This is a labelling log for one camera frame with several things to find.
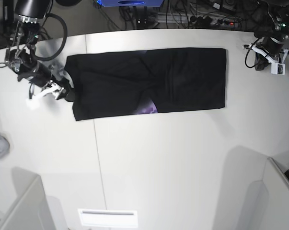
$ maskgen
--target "folded black shirt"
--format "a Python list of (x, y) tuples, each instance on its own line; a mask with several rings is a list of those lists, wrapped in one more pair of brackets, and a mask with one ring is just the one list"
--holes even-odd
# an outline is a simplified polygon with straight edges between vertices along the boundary
[(220, 48), (69, 56), (75, 119), (223, 108), (226, 61)]

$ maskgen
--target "white table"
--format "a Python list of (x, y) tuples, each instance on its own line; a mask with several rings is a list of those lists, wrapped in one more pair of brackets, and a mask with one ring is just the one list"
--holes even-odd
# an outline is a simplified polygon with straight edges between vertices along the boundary
[[(251, 33), (216, 30), (111, 32), (69, 37), (58, 57), (64, 65), (66, 56), (82, 53), (225, 48), (227, 96), (220, 110), (75, 122), (70, 103), (49, 97), (30, 111), (28, 83), (0, 69), (0, 131), (12, 145), (0, 167), (40, 174), (72, 230), (89, 229), (78, 208), (137, 210), (140, 230), (234, 230), (267, 156), (284, 170), (289, 165), (289, 57), (285, 76), (248, 69), (242, 45), (254, 40)], [(53, 53), (60, 42), (41, 42), (38, 51)]]

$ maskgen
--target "blue device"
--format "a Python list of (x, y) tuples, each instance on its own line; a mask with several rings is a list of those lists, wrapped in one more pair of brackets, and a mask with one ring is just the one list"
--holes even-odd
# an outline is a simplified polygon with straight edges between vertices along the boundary
[(98, 0), (102, 6), (153, 6), (159, 7), (163, 0)]

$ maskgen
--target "black garment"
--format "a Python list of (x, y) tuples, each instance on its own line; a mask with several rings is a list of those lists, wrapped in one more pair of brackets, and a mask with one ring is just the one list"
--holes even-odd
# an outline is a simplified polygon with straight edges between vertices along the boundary
[(175, 48), (69, 56), (77, 121), (132, 115), (152, 100), (158, 113), (225, 106), (226, 50)]

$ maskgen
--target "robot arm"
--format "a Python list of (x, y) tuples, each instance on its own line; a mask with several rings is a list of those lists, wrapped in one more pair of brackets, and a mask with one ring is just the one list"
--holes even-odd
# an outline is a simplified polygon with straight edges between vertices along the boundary
[[(12, 38), (12, 46), (6, 49), (5, 65), (18, 75), (18, 81), (26, 79), (42, 88), (40, 94), (35, 96), (36, 98), (51, 93), (56, 100), (64, 98), (67, 101), (74, 101), (74, 90), (69, 81), (66, 78), (56, 79), (52, 74), (52, 69), (43, 64), (43, 61), (51, 61), (61, 53), (68, 36), (64, 20), (55, 14), (47, 13), (50, 4), (51, 0), (18, 0), (15, 13), (19, 15), (19, 20)], [(35, 54), (35, 45), (41, 30), (39, 19), (49, 17), (61, 23), (64, 31), (63, 41), (59, 50), (52, 56), (38, 57)]]
[[(286, 67), (284, 62), (289, 54), (289, 50), (283, 48), (286, 40), (289, 39), (289, 7), (282, 5), (289, 4), (289, 0), (265, 1), (269, 4), (268, 14), (273, 22), (272, 31), (255, 32), (254, 35), (258, 39), (254, 43), (244, 46), (245, 49), (248, 49), (245, 65), (248, 68), (255, 68), (257, 71), (271, 65), (272, 74), (284, 75)], [(255, 64), (252, 66), (248, 66), (246, 63), (250, 50), (256, 53)]]

